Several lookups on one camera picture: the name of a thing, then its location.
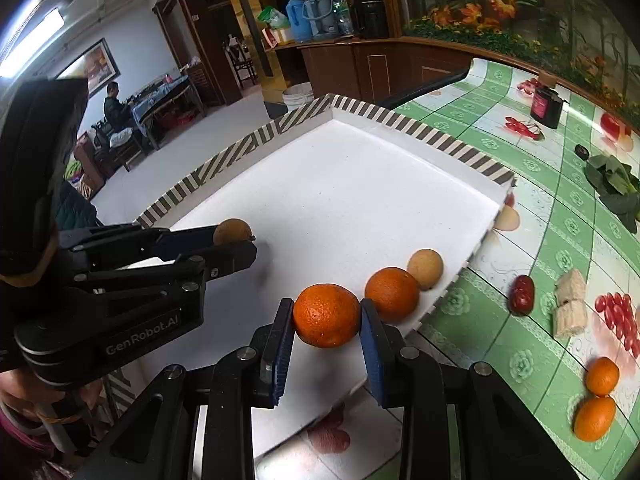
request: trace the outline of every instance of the glass panel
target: glass panel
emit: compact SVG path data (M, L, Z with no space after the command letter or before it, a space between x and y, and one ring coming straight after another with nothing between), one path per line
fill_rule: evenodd
M640 57L601 0L401 0L404 33L516 57L640 127Z

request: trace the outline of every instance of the human hand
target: human hand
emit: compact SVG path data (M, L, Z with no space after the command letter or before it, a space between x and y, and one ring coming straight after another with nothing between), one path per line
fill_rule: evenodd
M80 388L80 397L89 409L95 406L101 390L101 380ZM18 368L0 373L0 400L29 420L40 420L36 412L36 404L53 404L64 397L64 392L52 390L28 368Z

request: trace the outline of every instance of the white tray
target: white tray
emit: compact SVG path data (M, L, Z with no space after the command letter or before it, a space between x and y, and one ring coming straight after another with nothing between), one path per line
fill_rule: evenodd
M386 122L394 128L381 124L384 117L367 119L339 104L260 146L271 144L269 150L252 150L242 167L225 170L224 180L202 184L188 198L210 196L175 223L172 212L162 219L173 230L244 219L256 237L257 259L250 269L209 282L204 324L143 357L148 378L167 364L213 364L248 344L256 327L273 320L280 299L295 300L306 286L337 283L361 298L376 270L405 267L414 251L433 248L443 257L444 275L398 325L406 334L466 266L492 227L513 174L459 141L466 164L431 146L434 136L440 144L450 138L430 126L393 114ZM415 131L400 134L398 126ZM460 155L465 150L471 157ZM477 162L478 170L470 166ZM489 173L501 184L479 173L487 168L495 169ZM296 337L280 405L252 411L254 455L327 413L365 379L358 337L329 350Z

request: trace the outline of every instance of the bucket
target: bucket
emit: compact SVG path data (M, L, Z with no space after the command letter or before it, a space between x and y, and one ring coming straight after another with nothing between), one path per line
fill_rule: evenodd
M311 83L300 83L287 88L282 92L282 100L287 105L289 111L300 108L302 105L314 100L314 91Z

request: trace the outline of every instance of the black bottle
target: black bottle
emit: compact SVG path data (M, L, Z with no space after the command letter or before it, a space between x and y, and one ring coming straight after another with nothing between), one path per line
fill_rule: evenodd
M531 117L554 130L560 122L562 103L564 102L558 92L553 90L557 81L551 74L540 71L538 74L540 86L536 88L531 105Z

